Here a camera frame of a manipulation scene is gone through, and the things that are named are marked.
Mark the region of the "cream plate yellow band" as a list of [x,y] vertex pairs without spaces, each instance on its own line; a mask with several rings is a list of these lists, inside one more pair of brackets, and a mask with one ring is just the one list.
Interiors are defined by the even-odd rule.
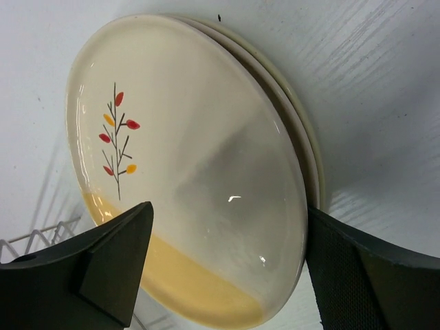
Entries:
[[216,329],[276,315],[301,273],[307,198],[274,105],[217,42],[167,16],[100,28],[72,65],[66,125],[102,224],[148,201],[141,287]]

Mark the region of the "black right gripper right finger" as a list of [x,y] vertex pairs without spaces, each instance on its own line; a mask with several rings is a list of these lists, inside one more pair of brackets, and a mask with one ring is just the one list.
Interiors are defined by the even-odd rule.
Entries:
[[308,208],[308,269],[324,329],[438,329],[439,259]]

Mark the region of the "cream plate green band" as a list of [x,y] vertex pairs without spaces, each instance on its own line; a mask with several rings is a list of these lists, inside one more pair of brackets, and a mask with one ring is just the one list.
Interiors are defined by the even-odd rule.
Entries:
[[255,80],[263,88],[263,91],[269,96],[272,104],[275,106],[291,142],[294,145],[300,168],[305,183],[307,201],[316,208],[320,208],[320,184],[318,177],[318,168],[311,147],[311,142],[307,136],[306,130],[293,107],[293,104],[282,90],[281,86],[275,81],[271,74],[260,64],[253,55],[246,51],[238,43],[224,36],[222,33],[197,21],[197,18],[173,14],[173,18],[183,21],[190,26],[203,32],[235,57],[244,68],[246,68]]

